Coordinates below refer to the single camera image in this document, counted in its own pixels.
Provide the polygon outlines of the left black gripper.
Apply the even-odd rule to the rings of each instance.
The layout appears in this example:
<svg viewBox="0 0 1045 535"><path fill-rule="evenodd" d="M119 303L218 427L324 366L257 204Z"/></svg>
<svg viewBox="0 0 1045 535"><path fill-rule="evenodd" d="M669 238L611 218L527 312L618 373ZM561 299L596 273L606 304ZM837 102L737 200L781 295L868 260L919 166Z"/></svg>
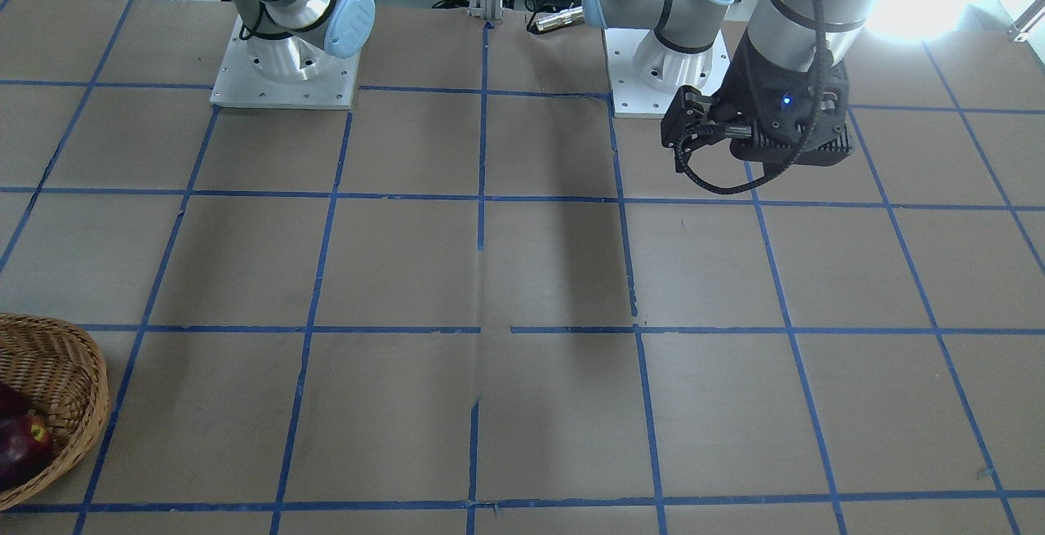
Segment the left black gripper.
<svg viewBox="0 0 1045 535"><path fill-rule="evenodd" d="M813 97L811 71L782 69L757 51L748 36L736 47L727 76L712 96L684 85L660 122L665 148L674 148L674 169L695 175L693 152L732 138L729 152L743 162L780 166L807 127ZM846 112L850 102L847 67L839 61L825 74L821 114L806 150L796 164L831 167L851 155Z"/></svg>

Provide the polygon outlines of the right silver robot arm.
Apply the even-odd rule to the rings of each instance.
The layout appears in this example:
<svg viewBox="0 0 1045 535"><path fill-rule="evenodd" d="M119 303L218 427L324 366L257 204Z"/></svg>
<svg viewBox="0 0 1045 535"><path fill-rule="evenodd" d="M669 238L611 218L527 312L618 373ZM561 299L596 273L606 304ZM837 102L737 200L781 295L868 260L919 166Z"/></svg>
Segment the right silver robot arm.
<svg viewBox="0 0 1045 535"><path fill-rule="evenodd" d="M228 100L233 84L257 97L298 88L311 104L346 104L359 55L376 25L376 0L232 0L240 29L220 62L214 91Z"/></svg>

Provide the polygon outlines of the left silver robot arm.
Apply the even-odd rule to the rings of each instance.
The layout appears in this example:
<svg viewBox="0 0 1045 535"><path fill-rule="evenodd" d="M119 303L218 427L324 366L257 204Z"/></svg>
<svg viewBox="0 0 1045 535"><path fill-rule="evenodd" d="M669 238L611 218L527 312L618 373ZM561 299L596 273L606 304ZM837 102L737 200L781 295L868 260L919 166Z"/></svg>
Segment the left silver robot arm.
<svg viewBox="0 0 1045 535"><path fill-rule="evenodd" d="M764 178L788 167L832 167L851 155L847 50L878 0L760 0L717 87L709 69L736 0L582 0L598 29L641 30L631 64L669 95L660 141L677 173L691 156L727 141Z"/></svg>

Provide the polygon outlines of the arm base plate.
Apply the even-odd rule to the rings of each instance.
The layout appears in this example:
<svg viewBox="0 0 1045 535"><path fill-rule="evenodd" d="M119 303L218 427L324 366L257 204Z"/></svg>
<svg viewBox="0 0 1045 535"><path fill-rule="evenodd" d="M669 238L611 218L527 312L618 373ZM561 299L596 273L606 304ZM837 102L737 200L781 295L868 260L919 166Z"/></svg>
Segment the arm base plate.
<svg viewBox="0 0 1045 535"><path fill-rule="evenodd" d="M663 118L683 86L713 95L729 66L723 33L698 54L669 50L645 29L605 29L603 40L617 118Z"/></svg>
<svg viewBox="0 0 1045 535"><path fill-rule="evenodd" d="M362 55L336 59L289 37L243 40L236 22L220 59L210 103L227 109L351 110Z"/></svg>

